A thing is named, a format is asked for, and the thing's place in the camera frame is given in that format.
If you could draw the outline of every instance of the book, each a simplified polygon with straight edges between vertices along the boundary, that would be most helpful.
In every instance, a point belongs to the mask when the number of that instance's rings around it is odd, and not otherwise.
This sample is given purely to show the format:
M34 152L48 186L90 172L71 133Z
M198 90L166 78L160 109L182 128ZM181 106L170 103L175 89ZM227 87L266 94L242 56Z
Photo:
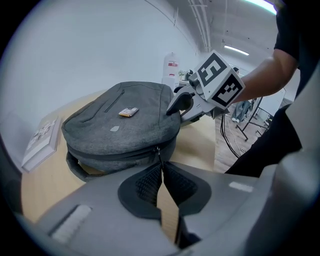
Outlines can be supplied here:
M42 120L26 147L22 168L30 172L57 149L61 118Z

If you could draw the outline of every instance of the zipper pull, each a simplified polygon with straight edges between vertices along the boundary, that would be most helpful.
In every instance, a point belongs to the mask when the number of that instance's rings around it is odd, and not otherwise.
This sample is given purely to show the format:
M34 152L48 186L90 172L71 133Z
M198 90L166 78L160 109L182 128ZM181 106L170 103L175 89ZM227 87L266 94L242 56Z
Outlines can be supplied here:
M162 162L162 159L160 156L160 148L158 146L156 146L156 150L158 151L158 157L159 157L159 161L161 163L161 168L162 168L162 170L164 170L164 163Z

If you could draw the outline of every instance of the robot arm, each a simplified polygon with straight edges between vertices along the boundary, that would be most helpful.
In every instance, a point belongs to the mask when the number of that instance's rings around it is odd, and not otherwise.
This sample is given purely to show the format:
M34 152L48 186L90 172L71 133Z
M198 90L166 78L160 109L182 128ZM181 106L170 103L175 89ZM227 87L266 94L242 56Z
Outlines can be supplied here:
M203 115L214 119L228 111L245 88L236 72L215 50L195 70L188 78L190 85L177 92L167 109L167 115L184 111L181 114L182 126L199 120Z

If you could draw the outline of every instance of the black mesh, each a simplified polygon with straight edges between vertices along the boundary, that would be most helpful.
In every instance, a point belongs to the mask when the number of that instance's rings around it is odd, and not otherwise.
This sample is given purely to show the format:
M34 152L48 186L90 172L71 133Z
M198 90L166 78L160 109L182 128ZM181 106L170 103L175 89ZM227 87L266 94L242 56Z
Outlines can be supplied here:
M154 206L157 206L158 190L161 186L161 168L149 171L135 182L138 197Z
M157 162L124 180L118 189L122 205L133 215L145 219L161 219L157 195L161 186L161 163Z
M163 165L164 184L179 207L179 215L199 213L211 197L210 185L170 162Z
M169 192L177 206L195 194L198 189L196 183L171 168L166 168L164 181L165 186L170 188Z

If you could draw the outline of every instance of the ceiling light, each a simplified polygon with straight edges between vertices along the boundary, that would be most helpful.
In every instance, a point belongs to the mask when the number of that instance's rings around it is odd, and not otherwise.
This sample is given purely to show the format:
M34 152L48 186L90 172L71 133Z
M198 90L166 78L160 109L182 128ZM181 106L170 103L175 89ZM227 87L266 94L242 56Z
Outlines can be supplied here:
M227 48L227 49L236 51L236 52L238 52L238 53L241 53L241 54L244 54L244 55L247 55L247 56L249 55L249 53L247 53L247 52L245 52L245 51L243 51L243 50L239 50L239 49L237 49L237 48L233 48L233 47L230 47L230 46L227 46L227 45L225 45L224 48Z
M274 15L277 14L277 11L276 11L274 5L265 1L265 0L244 0L244 1L247 1L247 2L250 2L250 3L255 4L257 6L260 6L264 9L266 9L267 11L273 13Z

